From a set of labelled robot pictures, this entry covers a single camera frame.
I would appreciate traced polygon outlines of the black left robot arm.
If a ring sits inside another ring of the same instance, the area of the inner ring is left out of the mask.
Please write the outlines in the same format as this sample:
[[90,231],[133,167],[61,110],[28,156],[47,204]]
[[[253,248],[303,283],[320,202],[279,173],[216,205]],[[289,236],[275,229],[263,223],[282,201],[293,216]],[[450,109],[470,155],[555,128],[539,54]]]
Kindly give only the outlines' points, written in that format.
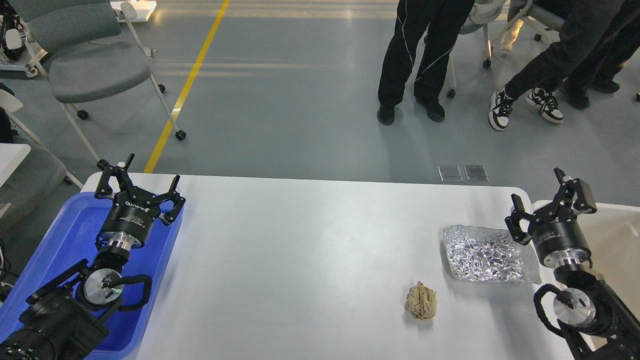
[[3,360],[115,360],[141,340],[180,228],[180,175],[154,193],[101,159],[1,307]]

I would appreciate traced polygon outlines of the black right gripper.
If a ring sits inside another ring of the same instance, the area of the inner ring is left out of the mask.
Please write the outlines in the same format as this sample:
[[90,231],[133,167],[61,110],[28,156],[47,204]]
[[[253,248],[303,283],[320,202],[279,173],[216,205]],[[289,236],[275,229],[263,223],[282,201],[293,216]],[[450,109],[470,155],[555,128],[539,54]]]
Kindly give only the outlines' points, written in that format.
[[[510,237],[526,246],[532,240],[540,265],[557,269],[563,265],[585,264],[592,251],[578,224],[580,215],[598,212],[597,202],[590,185],[581,178],[572,178],[562,169],[554,168],[558,191],[551,201],[551,210],[525,211],[522,198],[512,193],[513,207],[504,221]],[[528,221],[526,231],[521,221]]]

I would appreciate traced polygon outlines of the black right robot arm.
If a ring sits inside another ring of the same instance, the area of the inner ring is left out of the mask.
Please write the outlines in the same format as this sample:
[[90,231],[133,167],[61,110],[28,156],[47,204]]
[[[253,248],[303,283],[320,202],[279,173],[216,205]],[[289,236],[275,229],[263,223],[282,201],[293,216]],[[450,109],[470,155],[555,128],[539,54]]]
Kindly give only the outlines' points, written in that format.
[[542,325],[562,338],[575,360],[637,360],[639,320],[603,275],[593,269],[592,251],[578,216],[595,214],[590,185],[554,168],[558,191],[546,205],[527,212],[518,194],[505,225],[512,240],[532,244],[539,264],[552,269],[556,284],[534,293]]

